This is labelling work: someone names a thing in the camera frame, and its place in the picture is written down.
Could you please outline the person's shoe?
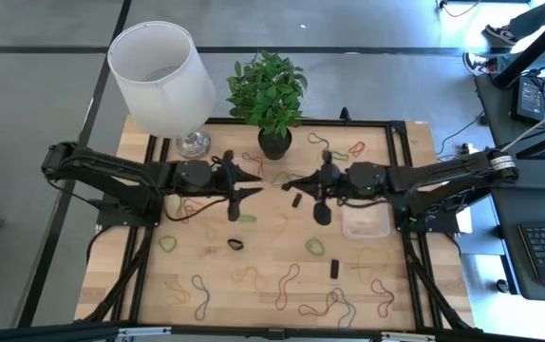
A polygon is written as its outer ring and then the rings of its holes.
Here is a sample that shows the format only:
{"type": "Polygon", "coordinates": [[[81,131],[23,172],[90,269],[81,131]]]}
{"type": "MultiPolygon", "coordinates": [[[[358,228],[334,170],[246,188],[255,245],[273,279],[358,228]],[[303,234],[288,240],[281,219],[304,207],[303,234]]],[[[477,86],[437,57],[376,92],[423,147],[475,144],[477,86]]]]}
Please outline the person's shoe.
{"type": "Polygon", "coordinates": [[[514,33],[511,31],[509,25],[505,25],[502,27],[492,27],[490,25],[487,25],[484,28],[484,32],[487,33],[489,36],[500,40],[508,46],[514,46],[519,41],[519,39],[516,38],[514,33]]]}
{"type": "Polygon", "coordinates": [[[474,76],[496,73],[498,69],[495,58],[488,58],[471,52],[464,52],[462,61],[465,68],[474,76]]]}

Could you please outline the long grey-green rubber band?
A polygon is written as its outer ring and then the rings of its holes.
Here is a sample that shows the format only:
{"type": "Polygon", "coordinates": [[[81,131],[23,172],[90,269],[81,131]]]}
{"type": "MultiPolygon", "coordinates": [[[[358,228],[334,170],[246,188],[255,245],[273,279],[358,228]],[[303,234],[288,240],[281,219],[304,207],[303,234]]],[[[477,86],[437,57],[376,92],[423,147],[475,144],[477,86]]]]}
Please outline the long grey-green rubber band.
{"type": "Polygon", "coordinates": [[[311,144],[318,144],[318,143],[322,143],[324,145],[323,149],[324,150],[329,150],[329,141],[325,138],[322,138],[320,137],[319,135],[311,132],[308,137],[307,137],[307,140],[309,143],[311,144]]]}

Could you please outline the green potted plant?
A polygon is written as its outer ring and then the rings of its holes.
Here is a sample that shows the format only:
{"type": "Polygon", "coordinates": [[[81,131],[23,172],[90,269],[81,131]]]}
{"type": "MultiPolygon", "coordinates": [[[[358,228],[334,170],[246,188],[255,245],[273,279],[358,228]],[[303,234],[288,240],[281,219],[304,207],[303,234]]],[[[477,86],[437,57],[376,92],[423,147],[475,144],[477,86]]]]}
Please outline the green potted plant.
{"type": "Polygon", "coordinates": [[[302,123],[301,101],[309,85],[304,69],[260,49],[250,62],[235,62],[227,84],[230,114],[258,128],[257,142],[267,159],[282,159],[292,143],[291,130],[302,123]]]}

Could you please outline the black diagonal pole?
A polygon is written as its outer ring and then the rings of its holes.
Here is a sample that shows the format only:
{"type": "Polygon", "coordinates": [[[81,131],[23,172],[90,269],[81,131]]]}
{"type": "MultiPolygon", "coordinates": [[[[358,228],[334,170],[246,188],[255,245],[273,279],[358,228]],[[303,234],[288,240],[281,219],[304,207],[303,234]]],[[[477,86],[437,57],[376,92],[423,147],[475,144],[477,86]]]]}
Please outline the black diagonal pole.
{"type": "Polygon", "coordinates": [[[515,81],[519,75],[530,67],[536,59],[545,52],[545,31],[536,38],[509,66],[492,78],[492,84],[498,88],[505,88],[515,81]]]}

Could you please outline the clear plastic bin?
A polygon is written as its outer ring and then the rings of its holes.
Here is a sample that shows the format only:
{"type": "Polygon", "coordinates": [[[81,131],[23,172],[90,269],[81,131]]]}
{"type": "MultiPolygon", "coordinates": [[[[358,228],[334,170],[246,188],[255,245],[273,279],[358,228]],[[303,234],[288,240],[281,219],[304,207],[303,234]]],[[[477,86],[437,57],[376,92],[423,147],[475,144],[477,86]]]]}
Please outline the clear plastic bin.
{"type": "Polygon", "coordinates": [[[342,233],[350,239],[384,238],[393,227],[390,205],[381,203],[368,208],[344,207],[342,233]]]}

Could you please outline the large yellow rubber band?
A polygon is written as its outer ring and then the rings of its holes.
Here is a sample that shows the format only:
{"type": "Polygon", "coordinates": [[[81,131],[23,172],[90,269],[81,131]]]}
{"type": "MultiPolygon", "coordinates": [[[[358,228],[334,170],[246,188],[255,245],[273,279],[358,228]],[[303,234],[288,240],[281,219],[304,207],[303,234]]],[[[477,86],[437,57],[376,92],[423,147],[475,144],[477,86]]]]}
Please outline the large yellow rubber band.
{"type": "Polygon", "coordinates": [[[363,248],[357,256],[357,276],[359,281],[367,284],[380,272],[384,272],[390,264],[391,255],[388,252],[363,248]]]}

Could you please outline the white shade table lamp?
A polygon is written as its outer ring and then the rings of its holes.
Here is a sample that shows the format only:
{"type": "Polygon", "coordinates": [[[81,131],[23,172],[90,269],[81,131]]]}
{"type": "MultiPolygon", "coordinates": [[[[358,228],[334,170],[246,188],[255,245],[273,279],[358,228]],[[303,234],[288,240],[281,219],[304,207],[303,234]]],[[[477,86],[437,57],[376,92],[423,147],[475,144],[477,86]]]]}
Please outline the white shade table lamp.
{"type": "Polygon", "coordinates": [[[127,28],[111,43],[107,63],[141,130],[173,139],[185,159],[209,152],[202,126],[214,111],[216,90],[185,28],[164,21],[127,28]]]}

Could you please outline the long red rubber band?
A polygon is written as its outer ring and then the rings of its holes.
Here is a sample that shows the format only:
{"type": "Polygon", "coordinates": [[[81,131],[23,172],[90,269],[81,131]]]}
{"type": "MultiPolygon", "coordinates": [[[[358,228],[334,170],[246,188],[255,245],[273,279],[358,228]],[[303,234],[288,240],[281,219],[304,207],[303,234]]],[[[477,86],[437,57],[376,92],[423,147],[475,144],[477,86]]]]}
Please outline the long red rubber band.
{"type": "Polygon", "coordinates": [[[329,313],[330,308],[338,301],[339,295],[332,291],[327,293],[325,307],[322,310],[317,310],[308,304],[302,304],[298,307],[298,313],[300,315],[313,315],[317,317],[326,316],[329,313]]]}
{"type": "Polygon", "coordinates": [[[288,292],[287,285],[290,281],[294,280],[300,273],[300,266],[297,263],[293,263],[285,275],[283,275],[278,281],[278,295],[275,300],[275,308],[278,311],[283,311],[288,305],[288,292]]]}

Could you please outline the olive green rubber band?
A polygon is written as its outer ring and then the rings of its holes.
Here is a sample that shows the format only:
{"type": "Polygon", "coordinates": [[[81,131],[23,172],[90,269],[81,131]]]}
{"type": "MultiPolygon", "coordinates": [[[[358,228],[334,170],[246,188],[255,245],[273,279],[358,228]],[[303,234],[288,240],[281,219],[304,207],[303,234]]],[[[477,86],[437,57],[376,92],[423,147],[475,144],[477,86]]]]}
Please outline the olive green rubber band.
{"type": "Polygon", "coordinates": [[[300,175],[295,173],[289,173],[286,171],[281,171],[274,174],[271,178],[268,179],[268,183],[271,185],[282,185],[287,181],[292,181],[295,178],[300,178],[300,175]]]}

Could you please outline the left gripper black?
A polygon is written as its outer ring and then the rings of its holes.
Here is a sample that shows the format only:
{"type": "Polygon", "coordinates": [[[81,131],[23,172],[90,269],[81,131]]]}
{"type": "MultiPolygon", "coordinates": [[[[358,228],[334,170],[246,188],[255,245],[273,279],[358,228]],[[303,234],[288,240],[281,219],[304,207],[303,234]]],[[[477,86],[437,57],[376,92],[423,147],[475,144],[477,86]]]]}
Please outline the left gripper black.
{"type": "Polygon", "coordinates": [[[235,190],[237,182],[262,181],[257,175],[242,170],[234,163],[234,151],[226,150],[221,157],[213,156],[211,162],[216,167],[214,175],[216,186],[227,194],[229,202],[238,202],[263,190],[262,187],[239,188],[235,190]]]}

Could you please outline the long blue rubber band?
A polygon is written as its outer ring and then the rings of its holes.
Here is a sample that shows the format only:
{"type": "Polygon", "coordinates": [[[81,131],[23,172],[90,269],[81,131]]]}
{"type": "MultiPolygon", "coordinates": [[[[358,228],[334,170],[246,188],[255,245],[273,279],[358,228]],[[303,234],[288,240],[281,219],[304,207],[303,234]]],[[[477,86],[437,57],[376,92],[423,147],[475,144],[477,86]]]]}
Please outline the long blue rubber band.
{"type": "Polygon", "coordinates": [[[194,311],[195,320],[203,321],[207,315],[207,308],[211,300],[211,294],[209,290],[207,289],[207,287],[205,286],[201,275],[199,274],[193,275],[191,278],[191,283],[196,290],[202,292],[204,295],[202,302],[197,306],[197,308],[194,311]]]}

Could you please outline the white paper sheet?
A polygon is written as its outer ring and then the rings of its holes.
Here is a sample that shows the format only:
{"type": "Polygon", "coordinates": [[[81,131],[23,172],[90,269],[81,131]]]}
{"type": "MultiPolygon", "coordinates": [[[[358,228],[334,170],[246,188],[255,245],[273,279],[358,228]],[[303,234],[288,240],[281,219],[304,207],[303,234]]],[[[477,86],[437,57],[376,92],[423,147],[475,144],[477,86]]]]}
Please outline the white paper sheet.
{"type": "Polygon", "coordinates": [[[461,234],[471,234],[473,232],[471,208],[466,207],[456,214],[457,224],[461,234]]]}

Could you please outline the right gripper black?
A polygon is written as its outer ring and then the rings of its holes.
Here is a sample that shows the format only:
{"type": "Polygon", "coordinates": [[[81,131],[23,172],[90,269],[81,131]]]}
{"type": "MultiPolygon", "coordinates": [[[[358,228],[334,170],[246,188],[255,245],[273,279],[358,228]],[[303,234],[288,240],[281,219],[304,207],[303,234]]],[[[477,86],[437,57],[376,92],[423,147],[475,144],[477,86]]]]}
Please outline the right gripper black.
{"type": "Polygon", "coordinates": [[[348,186],[344,182],[340,169],[332,162],[331,152],[327,149],[322,151],[323,164],[313,174],[288,180],[282,184],[281,189],[289,191],[291,188],[298,189],[315,200],[326,200],[327,198],[346,198],[348,186]]]}

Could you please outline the dark grey desk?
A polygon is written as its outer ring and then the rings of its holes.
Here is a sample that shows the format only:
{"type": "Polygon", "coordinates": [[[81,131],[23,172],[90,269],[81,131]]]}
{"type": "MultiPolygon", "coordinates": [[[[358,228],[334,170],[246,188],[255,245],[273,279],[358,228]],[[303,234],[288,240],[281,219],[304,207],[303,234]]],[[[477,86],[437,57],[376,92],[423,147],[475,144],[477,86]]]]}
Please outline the dark grey desk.
{"type": "MultiPolygon", "coordinates": [[[[510,143],[529,129],[527,124],[514,121],[509,116],[513,108],[511,90],[497,88],[488,76],[477,77],[475,85],[496,146],[510,143]]],[[[518,182],[494,189],[492,199],[518,294],[526,299],[545,300],[545,286],[536,278],[518,230],[520,223],[545,222],[545,161],[516,160],[516,165],[518,182]]]]}

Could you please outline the long grey-blue rubber band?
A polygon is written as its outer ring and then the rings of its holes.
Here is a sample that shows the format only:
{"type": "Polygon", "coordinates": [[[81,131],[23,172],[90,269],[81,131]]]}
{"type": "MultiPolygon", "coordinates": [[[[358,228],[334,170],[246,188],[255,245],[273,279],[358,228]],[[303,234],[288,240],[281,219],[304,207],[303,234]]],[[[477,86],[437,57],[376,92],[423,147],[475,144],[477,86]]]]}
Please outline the long grey-blue rubber band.
{"type": "Polygon", "coordinates": [[[350,328],[356,315],[356,307],[347,299],[345,292],[336,287],[328,293],[329,307],[334,304],[344,305],[346,312],[338,319],[337,326],[339,328],[350,328]]]}

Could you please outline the black power adapter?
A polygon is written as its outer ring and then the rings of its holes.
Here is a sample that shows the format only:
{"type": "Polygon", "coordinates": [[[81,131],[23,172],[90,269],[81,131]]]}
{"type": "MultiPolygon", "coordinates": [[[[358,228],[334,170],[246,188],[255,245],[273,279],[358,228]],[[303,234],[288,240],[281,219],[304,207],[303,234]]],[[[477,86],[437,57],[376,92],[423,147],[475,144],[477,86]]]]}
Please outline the black power adapter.
{"type": "Polygon", "coordinates": [[[522,76],[516,81],[510,117],[525,124],[537,124],[545,118],[542,83],[536,77],[522,76]]]}

